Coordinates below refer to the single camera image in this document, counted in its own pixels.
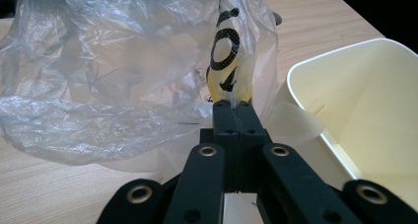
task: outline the white plastic bin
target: white plastic bin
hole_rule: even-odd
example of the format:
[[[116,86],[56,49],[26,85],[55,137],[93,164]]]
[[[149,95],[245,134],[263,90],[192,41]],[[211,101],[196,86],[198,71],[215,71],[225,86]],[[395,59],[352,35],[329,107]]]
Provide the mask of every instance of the white plastic bin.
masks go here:
[[[373,181],[418,210],[416,53],[386,38],[363,41],[294,65],[283,88],[325,123],[297,150],[326,182]]]

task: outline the wooden table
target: wooden table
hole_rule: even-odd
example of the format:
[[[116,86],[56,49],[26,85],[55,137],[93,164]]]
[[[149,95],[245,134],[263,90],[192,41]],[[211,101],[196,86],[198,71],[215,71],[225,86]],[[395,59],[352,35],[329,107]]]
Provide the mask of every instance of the wooden table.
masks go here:
[[[342,0],[266,0],[283,23],[279,82],[296,63],[348,44],[383,37]],[[0,20],[0,37],[12,20]],[[146,177],[92,164],[67,166],[31,157],[0,138],[0,223],[95,223],[119,187]]]

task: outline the transparent plastic bag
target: transparent plastic bag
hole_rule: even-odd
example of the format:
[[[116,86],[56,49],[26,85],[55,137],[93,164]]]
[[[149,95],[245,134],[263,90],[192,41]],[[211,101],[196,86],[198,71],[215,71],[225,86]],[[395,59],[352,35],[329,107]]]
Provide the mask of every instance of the transparent plastic bag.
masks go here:
[[[217,25],[234,8],[238,18]],[[206,72],[231,50],[231,41],[214,41],[224,28],[240,38],[236,88],[254,92],[266,119],[278,87],[278,37],[264,0],[18,0],[0,41],[1,134],[64,164],[152,153],[160,154],[150,156],[153,165],[135,160],[130,170],[176,167],[199,129],[211,127]]]

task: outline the metal rivet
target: metal rivet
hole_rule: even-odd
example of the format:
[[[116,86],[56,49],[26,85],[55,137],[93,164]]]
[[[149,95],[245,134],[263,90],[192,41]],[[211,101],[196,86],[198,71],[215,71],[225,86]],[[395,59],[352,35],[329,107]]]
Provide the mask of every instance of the metal rivet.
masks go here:
[[[134,195],[134,192],[138,190],[143,191],[143,193],[141,193],[140,196]],[[148,200],[152,194],[153,194],[153,190],[150,187],[145,186],[145,185],[139,185],[139,186],[133,187],[126,195],[126,198],[128,199],[128,201],[137,204],[137,203],[142,203]]]
[[[199,149],[200,155],[205,156],[205,157],[211,157],[211,156],[215,155],[216,152],[217,151],[214,147],[209,147],[209,146],[202,147],[202,148]]]
[[[357,193],[367,201],[374,203],[374,204],[385,204],[387,203],[387,197],[376,189],[375,187],[366,186],[366,185],[359,185],[356,189]]]
[[[271,153],[279,157],[285,157],[289,155],[289,150],[284,147],[274,146],[270,149]]]

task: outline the black mount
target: black mount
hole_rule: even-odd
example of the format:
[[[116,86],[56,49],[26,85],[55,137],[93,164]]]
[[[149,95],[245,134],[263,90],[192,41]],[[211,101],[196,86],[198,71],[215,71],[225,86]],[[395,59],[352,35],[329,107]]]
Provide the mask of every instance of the black mount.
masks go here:
[[[124,185],[98,223],[222,223],[227,192],[257,193],[264,223],[418,223],[378,184],[327,185],[292,147],[271,141],[251,104],[226,101],[214,104],[213,128],[200,130],[181,174]]]

